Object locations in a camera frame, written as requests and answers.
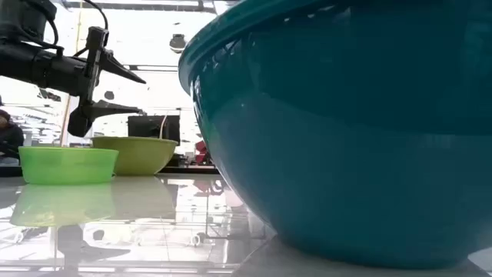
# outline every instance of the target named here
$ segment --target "black monitor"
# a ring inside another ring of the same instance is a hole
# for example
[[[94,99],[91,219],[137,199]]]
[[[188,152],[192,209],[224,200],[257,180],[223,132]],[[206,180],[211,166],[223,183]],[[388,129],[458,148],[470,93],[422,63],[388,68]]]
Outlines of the black monitor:
[[[179,115],[168,115],[165,126],[162,129],[162,138],[174,140],[178,142],[178,145],[181,144],[179,119]],[[163,120],[163,115],[129,116],[128,136],[158,138]]]

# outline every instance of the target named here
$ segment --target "red object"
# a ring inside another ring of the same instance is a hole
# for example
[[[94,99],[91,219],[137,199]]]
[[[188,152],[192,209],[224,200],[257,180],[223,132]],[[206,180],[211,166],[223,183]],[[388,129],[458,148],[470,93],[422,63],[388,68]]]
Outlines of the red object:
[[[205,156],[208,153],[207,146],[204,141],[198,142],[194,145],[195,149],[200,153],[195,156],[197,163],[202,163],[205,160]]]

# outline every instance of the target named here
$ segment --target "olive green bowl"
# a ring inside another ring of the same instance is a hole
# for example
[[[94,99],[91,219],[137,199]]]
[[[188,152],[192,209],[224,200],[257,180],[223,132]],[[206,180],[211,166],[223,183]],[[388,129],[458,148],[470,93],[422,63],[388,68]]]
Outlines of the olive green bowl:
[[[97,149],[118,150],[116,175],[154,175],[161,171],[175,153],[177,142],[159,138],[96,137]]]

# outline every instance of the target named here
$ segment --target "person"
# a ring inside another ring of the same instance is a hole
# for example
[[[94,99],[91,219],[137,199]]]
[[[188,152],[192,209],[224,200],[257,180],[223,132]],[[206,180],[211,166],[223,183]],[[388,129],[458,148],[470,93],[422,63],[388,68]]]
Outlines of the person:
[[[18,163],[18,147],[24,145],[24,132],[0,109],[0,163]]]

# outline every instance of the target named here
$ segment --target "bowl rim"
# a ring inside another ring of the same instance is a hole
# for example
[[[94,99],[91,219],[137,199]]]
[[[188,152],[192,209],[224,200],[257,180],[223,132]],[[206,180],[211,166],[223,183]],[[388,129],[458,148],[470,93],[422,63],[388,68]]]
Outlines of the bowl rim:
[[[118,152],[113,149],[81,148],[81,147],[55,147],[55,146],[19,146],[19,150],[54,150],[54,151],[98,151],[98,152]]]
[[[98,140],[98,139],[140,140],[140,141],[149,141],[149,142],[166,142],[166,143],[178,145],[178,142],[170,139],[164,139],[164,138],[145,138],[145,137],[134,137],[134,136],[131,137],[100,136],[100,137],[91,138],[91,140]]]
[[[336,5],[333,0],[247,0],[230,8],[208,23],[186,45],[178,63],[181,87],[189,94],[190,73],[209,52],[228,43],[233,37],[279,15],[295,9],[322,3]]]

